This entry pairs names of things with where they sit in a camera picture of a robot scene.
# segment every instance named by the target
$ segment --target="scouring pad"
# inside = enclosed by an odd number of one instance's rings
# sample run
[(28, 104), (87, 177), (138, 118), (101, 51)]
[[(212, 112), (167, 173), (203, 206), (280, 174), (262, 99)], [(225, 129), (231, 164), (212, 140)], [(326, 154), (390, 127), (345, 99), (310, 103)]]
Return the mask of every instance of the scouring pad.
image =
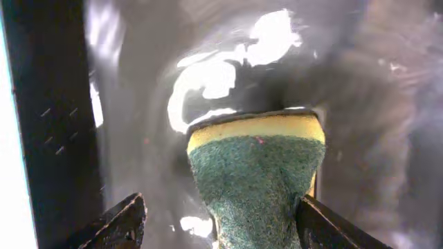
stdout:
[(295, 211), (325, 155), (313, 115), (261, 116), (194, 131), (188, 157), (220, 248), (299, 248)]

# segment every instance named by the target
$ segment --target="green scouring pad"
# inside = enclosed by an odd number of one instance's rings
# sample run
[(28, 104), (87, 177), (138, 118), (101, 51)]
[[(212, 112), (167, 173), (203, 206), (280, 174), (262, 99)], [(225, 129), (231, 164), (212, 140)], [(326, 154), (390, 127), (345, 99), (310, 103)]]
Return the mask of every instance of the green scouring pad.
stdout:
[(235, 120), (194, 131), (188, 156), (220, 248), (299, 248), (298, 199), (325, 155), (313, 115)]

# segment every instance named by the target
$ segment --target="yellow sponge edge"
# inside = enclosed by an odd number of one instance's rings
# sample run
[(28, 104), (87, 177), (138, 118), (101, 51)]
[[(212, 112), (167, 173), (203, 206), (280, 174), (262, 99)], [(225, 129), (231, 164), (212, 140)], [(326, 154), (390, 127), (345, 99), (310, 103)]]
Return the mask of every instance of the yellow sponge edge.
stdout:
[(314, 115), (267, 116), (215, 124), (196, 130), (188, 143), (188, 154), (214, 140), (234, 136), (297, 136), (325, 143), (325, 134)]

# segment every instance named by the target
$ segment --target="gray reflective surface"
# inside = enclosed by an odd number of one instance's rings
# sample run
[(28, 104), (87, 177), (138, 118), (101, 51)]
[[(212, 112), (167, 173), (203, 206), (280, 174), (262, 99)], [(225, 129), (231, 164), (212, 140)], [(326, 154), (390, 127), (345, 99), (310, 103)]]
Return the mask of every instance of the gray reflective surface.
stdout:
[[(317, 107), (328, 146), (319, 200), (396, 248), (439, 248), (440, 10), (427, 0), (90, 0), (87, 40), (104, 120), (98, 130), (106, 206), (142, 192), (145, 248), (211, 248), (213, 225), (193, 183), (186, 137), (170, 123), (174, 85), (196, 61), (239, 44), (253, 50), (260, 17), (287, 11), (299, 43), (291, 40), (284, 55), (262, 64), (228, 55), (236, 68), (228, 96), (207, 98), (197, 88), (177, 112), (189, 123), (220, 108)], [(282, 45), (265, 47), (259, 55)], [(192, 55), (199, 56), (191, 63)], [(217, 86), (219, 78), (197, 77)]]

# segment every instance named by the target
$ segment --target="green sponge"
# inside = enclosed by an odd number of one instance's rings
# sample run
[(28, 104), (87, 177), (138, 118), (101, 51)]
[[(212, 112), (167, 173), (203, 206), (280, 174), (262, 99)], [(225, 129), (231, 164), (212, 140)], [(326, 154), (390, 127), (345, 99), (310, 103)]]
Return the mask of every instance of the green sponge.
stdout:
[(188, 156), (220, 248), (299, 248), (295, 211), (325, 154), (309, 116), (218, 124), (193, 133)]

